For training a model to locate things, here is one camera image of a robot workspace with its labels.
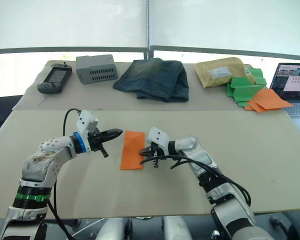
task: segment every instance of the green card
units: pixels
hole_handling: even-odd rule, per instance
[[[226,91],[226,95],[227,95],[228,97],[232,97],[232,96],[234,95],[234,89],[233,89],[232,87],[230,87],[230,83],[228,83],[228,84],[226,85],[225,91]]]
[[[238,86],[234,89],[233,98],[236,102],[251,101],[263,85]]]
[[[248,85],[251,85],[251,83],[247,77],[233,77],[230,87],[237,88]]]
[[[256,77],[263,77],[262,70],[260,68],[253,68],[253,67],[248,67],[248,70],[252,74],[252,76]]]
[[[258,85],[267,85],[267,81],[262,76],[255,76],[255,84]]]
[[[246,101],[238,101],[237,104],[238,104],[240,107],[246,107],[246,106],[249,106],[249,104],[248,104]]]

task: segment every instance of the laptop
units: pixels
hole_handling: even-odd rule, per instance
[[[300,63],[279,63],[270,88],[293,104],[284,109],[300,130]]]

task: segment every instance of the black cable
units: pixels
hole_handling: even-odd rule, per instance
[[[54,208],[52,207],[52,204],[50,202],[50,199],[48,199],[48,206],[52,212],[52,214],[54,215],[55,217],[55,221],[56,223],[59,225],[59,227],[63,230],[63,232],[65,233],[65,235],[67,236],[67,238],[69,240],[76,240],[69,232],[68,230],[66,229],[64,223],[62,222],[62,220],[60,219],[60,217],[58,216],[58,214],[56,213],[56,211],[54,210]]]
[[[77,111],[78,114],[81,113],[81,110],[77,109],[77,108],[70,108],[64,115],[64,119],[63,119],[63,126],[62,126],[62,136],[66,135],[66,122],[67,122],[67,117],[69,115],[69,113],[71,111]],[[53,187],[53,206],[50,202],[50,200],[48,199],[48,206],[52,212],[52,214],[55,217],[55,221],[56,223],[59,225],[59,227],[64,231],[65,235],[68,237],[69,240],[76,240],[66,229],[65,224],[62,222],[62,220],[60,219],[60,217],[58,216],[57,213],[57,180],[54,183],[54,187]]]
[[[55,213],[57,213],[57,179],[55,180],[53,187],[53,206]]]
[[[174,159],[177,160],[177,163],[175,163],[173,166],[171,166],[170,169],[174,169],[182,164],[186,164],[186,163],[193,163],[198,165],[199,167],[203,168],[204,170],[206,170],[208,173],[215,175],[216,177],[224,180],[227,183],[233,184],[235,185],[240,192],[242,193],[245,202],[249,205],[249,207],[251,206],[251,196],[249,194],[249,192],[241,185],[239,185],[238,183],[236,183],[235,181],[233,181],[232,179],[226,177],[223,174],[220,174],[219,172],[217,172],[214,168],[199,162],[199,161],[195,161],[187,156],[181,156],[181,155],[163,155],[163,156],[152,156],[152,157],[147,157],[145,160],[141,161],[140,164],[144,164],[146,162],[150,162],[153,160],[160,160],[160,159]]]
[[[67,117],[71,111],[77,111],[78,114],[80,114],[80,110],[77,108],[70,108],[64,115],[63,119],[63,126],[62,126],[62,136],[64,137],[66,135],[66,122],[67,122]],[[53,187],[53,206],[54,206],[54,211],[57,214],[57,180],[54,183]]]
[[[77,111],[78,114],[81,113],[81,111],[77,108],[70,108],[64,115],[64,119],[63,119],[63,128],[62,128],[62,136],[65,136],[66,135],[66,122],[67,122],[67,117],[68,117],[68,114],[71,112],[71,111]]]

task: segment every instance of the gray box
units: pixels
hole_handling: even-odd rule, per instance
[[[82,84],[93,84],[118,78],[114,57],[111,54],[77,56],[75,72]]]

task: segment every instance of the orange paper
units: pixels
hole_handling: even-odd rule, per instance
[[[244,106],[244,109],[245,110],[254,110],[252,107],[250,107],[250,106]]]
[[[140,162],[144,159],[139,154],[145,148],[145,133],[142,131],[126,131],[121,159],[121,170],[143,169]]]
[[[274,90],[263,88],[258,91],[251,102],[257,103],[264,110],[273,110],[293,107],[289,102],[282,100]]]
[[[258,105],[256,102],[254,102],[254,101],[248,101],[247,102],[249,105],[250,105],[250,107],[253,109],[253,110],[255,110],[257,113],[263,113],[263,112],[265,112],[265,111],[267,111],[267,110],[265,110],[262,106],[260,106],[260,105]]]

